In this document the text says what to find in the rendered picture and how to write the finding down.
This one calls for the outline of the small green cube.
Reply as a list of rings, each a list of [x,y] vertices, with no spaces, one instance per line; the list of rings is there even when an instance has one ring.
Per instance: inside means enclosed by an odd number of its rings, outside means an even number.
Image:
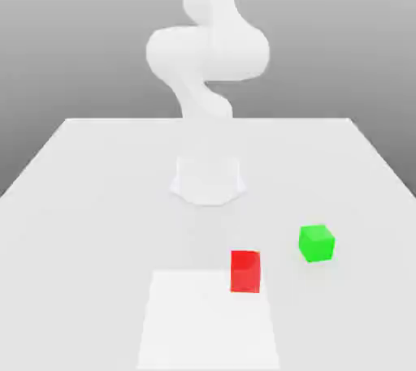
[[[308,262],[329,261],[333,257],[336,239],[324,224],[301,226],[298,247]]]

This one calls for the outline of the small red cube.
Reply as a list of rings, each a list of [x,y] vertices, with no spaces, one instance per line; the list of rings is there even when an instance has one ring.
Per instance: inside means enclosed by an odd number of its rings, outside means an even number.
[[[260,252],[231,251],[231,292],[259,293],[261,283]]]

